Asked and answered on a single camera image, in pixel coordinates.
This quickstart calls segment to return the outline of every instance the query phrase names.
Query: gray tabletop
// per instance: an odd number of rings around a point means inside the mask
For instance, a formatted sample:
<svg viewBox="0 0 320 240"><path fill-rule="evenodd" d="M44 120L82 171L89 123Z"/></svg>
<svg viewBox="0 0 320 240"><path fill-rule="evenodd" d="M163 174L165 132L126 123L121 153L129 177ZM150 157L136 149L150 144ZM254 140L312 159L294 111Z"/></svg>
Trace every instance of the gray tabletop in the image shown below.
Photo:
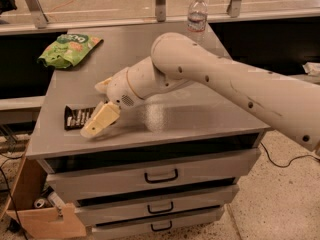
<svg viewBox="0 0 320 240"><path fill-rule="evenodd" d="M78 66L56 70L52 77L26 156L45 159L88 152L207 139L252 133L268 125L194 83L171 93L155 95L145 105L122 111L120 119L96 139L79 130L64 130L64 109L94 107L106 96L94 85L150 55L153 41L166 32L185 34L185 23L74 29L72 33L104 39ZM220 56L228 53L208 27L202 44Z"/></svg>

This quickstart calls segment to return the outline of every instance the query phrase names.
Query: brown box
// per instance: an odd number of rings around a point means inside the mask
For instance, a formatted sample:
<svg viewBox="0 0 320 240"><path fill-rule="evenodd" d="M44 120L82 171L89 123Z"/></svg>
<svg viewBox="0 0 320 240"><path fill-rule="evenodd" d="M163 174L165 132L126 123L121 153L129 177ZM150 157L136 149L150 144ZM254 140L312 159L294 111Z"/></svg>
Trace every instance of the brown box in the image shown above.
<svg viewBox="0 0 320 240"><path fill-rule="evenodd" d="M55 207L33 209L33 203L42 192L46 176L37 161L23 156L11 190L22 227L36 239L86 236L86 228L74 214L75 206L72 203L62 208L63 216L59 216ZM17 220L9 197L4 211Z"/></svg>

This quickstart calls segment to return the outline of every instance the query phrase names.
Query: chip bag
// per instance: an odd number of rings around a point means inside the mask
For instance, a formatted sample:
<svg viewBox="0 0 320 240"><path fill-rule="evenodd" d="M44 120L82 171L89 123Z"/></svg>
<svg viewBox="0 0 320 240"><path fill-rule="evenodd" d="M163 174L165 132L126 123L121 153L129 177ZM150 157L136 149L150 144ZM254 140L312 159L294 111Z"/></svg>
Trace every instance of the chip bag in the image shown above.
<svg viewBox="0 0 320 240"><path fill-rule="evenodd" d="M44 50L37 62L55 68L76 66L100 41L101 38L82 34L60 35Z"/></svg>

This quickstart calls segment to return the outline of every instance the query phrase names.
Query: drawer handle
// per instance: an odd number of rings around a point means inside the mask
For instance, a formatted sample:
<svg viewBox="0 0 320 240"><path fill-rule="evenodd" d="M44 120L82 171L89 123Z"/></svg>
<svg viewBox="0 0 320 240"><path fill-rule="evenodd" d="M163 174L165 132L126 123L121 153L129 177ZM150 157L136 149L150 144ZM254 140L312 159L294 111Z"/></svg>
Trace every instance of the drawer handle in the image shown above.
<svg viewBox="0 0 320 240"><path fill-rule="evenodd" d="M150 207L150 205L148 205L148 212L150 213L150 214L157 214L157 213L163 213L163 212L171 212L172 210L173 210L173 202L171 201L170 202L170 207L169 207L169 209L166 209L166 210L161 210L161 211L151 211L151 207Z"/></svg>
<svg viewBox="0 0 320 240"><path fill-rule="evenodd" d="M144 179L146 180L147 183L149 184L156 184L156 183L163 183L163 182L169 182L169 181L173 181L175 179L178 178L178 170L174 169L174 176L172 178L168 178L168 179L162 179L162 180L149 180L148 179L148 173L144 174Z"/></svg>
<svg viewBox="0 0 320 240"><path fill-rule="evenodd" d="M169 230L169 229L171 229L171 228L172 228L172 221L171 221L171 220L170 220L170 222L169 222L169 226L166 227L166 228L154 228L154 227L153 227L153 224L151 224L151 230L152 230L153 232L165 231L165 230Z"/></svg>

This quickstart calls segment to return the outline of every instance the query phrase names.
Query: bottle label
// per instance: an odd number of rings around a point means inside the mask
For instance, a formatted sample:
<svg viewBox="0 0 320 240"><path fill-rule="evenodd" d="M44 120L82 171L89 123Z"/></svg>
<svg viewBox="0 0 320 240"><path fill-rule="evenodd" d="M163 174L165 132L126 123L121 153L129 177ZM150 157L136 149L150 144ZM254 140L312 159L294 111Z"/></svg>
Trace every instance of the bottle label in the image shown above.
<svg viewBox="0 0 320 240"><path fill-rule="evenodd" d="M188 30L202 32L206 28L207 14L194 12L188 15Z"/></svg>

